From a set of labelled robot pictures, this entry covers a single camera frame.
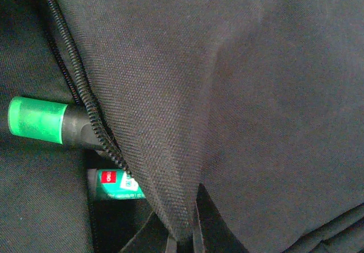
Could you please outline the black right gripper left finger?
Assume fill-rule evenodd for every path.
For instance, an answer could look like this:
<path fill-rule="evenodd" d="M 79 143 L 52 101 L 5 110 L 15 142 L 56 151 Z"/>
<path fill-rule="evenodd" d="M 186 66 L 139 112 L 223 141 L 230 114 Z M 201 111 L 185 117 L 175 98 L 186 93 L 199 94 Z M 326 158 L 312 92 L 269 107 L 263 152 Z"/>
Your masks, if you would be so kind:
<path fill-rule="evenodd" d="M 119 251 L 122 253 L 176 253 L 177 241 L 152 212 L 142 228 Z"/>

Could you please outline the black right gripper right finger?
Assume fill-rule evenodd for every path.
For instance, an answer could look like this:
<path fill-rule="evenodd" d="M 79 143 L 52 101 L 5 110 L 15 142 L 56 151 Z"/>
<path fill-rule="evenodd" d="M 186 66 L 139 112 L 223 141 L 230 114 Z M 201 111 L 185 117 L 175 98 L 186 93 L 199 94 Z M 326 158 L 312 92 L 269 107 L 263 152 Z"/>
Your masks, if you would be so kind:
<path fill-rule="evenodd" d="M 193 217 L 194 252 L 248 252 L 220 215 L 208 191 L 198 186 Z"/>

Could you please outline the green white glue stick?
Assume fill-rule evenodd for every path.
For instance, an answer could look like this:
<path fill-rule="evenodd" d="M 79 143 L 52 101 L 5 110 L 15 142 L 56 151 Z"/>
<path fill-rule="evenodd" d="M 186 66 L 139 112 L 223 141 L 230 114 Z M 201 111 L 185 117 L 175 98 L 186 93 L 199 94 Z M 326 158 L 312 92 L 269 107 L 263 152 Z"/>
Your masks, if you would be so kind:
<path fill-rule="evenodd" d="M 92 201 L 145 199 L 139 184 L 122 169 L 88 169 Z"/>

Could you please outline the green black highlighter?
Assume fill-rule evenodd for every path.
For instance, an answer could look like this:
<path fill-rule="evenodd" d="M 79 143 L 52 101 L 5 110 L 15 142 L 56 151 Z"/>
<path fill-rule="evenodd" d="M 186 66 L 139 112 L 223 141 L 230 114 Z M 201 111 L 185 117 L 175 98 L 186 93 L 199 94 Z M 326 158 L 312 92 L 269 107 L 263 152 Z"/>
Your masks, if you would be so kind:
<path fill-rule="evenodd" d="M 103 150 L 86 109 L 79 105 L 14 97 L 9 104 L 7 119 L 9 130 L 15 136 Z"/>

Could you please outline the black student bag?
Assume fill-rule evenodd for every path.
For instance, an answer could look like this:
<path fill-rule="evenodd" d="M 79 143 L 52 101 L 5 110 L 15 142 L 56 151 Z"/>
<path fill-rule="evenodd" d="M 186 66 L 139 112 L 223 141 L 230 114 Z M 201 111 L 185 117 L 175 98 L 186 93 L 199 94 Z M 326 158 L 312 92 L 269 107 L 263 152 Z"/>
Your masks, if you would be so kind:
<path fill-rule="evenodd" d="M 103 150 L 13 135 L 14 97 Z M 200 184 L 248 252 L 363 251 L 363 0 L 1 0 L 2 252 L 119 252 L 152 212 L 194 252 Z"/>

